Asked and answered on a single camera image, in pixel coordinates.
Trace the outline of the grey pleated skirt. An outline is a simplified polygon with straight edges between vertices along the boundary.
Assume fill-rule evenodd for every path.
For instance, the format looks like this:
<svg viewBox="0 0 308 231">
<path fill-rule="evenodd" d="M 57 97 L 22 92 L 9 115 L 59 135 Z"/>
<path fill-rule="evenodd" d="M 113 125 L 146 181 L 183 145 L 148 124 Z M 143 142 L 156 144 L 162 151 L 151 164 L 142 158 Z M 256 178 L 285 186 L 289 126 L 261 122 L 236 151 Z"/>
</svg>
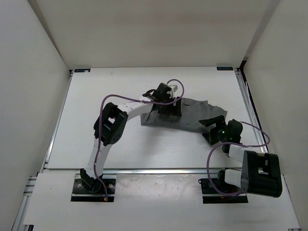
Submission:
<svg viewBox="0 0 308 231">
<path fill-rule="evenodd" d="M 207 100 L 196 101 L 190 98 L 182 98 L 181 117 L 162 115 L 157 111 L 152 111 L 141 115 L 141 125 L 208 133 L 212 126 L 207 128 L 199 121 L 215 118 L 220 115 L 226 116 L 227 111 L 219 106 L 209 104 Z"/>
</svg>

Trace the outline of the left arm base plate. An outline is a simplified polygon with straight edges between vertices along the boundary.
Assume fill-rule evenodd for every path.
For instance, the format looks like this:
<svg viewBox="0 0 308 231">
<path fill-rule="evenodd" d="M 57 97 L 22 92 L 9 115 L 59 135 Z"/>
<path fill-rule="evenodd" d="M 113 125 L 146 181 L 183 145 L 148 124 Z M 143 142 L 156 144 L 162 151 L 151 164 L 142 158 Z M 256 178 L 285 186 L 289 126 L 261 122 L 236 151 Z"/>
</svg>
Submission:
<svg viewBox="0 0 308 231">
<path fill-rule="evenodd" d="M 91 189 L 79 174 L 75 175 L 71 193 L 71 202 L 113 202 L 115 199 L 116 178 L 103 178 L 108 198 L 105 197 L 103 185 L 98 182 Z"/>
</svg>

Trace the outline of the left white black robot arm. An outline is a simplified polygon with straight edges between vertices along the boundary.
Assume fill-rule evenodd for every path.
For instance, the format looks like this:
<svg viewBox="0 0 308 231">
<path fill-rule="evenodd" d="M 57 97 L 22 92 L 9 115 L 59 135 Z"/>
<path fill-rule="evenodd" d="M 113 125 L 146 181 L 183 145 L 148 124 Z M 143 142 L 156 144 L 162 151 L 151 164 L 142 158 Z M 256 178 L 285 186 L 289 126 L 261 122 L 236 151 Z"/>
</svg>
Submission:
<svg viewBox="0 0 308 231">
<path fill-rule="evenodd" d="M 160 83 L 156 89 L 148 90 L 137 99 L 117 94 L 105 96 L 99 117 L 93 125 L 92 153 L 86 167 L 80 170 L 83 187 L 90 193 L 96 193 L 103 188 L 104 194 L 107 194 L 106 183 L 103 182 L 103 167 L 111 147 L 122 137 L 126 123 L 152 111 L 180 117 L 183 95 L 183 84 L 177 79 L 171 79 L 167 83 Z"/>
</svg>

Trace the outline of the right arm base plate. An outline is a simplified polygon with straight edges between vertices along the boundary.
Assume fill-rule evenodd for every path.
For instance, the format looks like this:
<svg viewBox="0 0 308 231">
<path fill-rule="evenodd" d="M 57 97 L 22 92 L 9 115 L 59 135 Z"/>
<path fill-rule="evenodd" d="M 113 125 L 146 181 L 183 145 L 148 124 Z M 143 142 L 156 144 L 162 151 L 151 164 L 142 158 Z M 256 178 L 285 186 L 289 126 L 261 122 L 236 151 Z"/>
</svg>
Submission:
<svg viewBox="0 0 308 231">
<path fill-rule="evenodd" d="M 212 178 L 214 185 L 223 193 L 237 193 L 240 189 L 225 182 L 225 170 L 218 172 L 215 178 Z M 247 204 L 248 198 L 246 194 L 225 196 L 219 194 L 211 185 L 208 178 L 201 178 L 198 180 L 201 185 L 203 204 Z"/>
</svg>

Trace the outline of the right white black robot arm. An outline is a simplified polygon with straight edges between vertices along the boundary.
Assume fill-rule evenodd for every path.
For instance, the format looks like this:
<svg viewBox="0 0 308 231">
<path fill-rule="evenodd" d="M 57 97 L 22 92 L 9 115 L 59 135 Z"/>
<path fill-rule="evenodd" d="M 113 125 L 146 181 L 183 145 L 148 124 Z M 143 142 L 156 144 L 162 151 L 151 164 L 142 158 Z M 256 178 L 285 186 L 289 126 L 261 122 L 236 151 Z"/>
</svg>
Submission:
<svg viewBox="0 0 308 231">
<path fill-rule="evenodd" d="M 282 194 L 280 162 L 277 154 L 258 153 L 256 145 L 241 143 L 244 121 L 235 119 L 225 121 L 217 116 L 199 121 L 209 132 L 203 137 L 212 146 L 208 154 L 206 167 L 209 168 L 212 154 L 217 148 L 231 159 L 241 163 L 239 170 L 223 168 L 218 172 L 216 181 L 207 173 L 210 186 L 220 195 L 234 198 L 243 193 L 278 198 Z"/>
</svg>

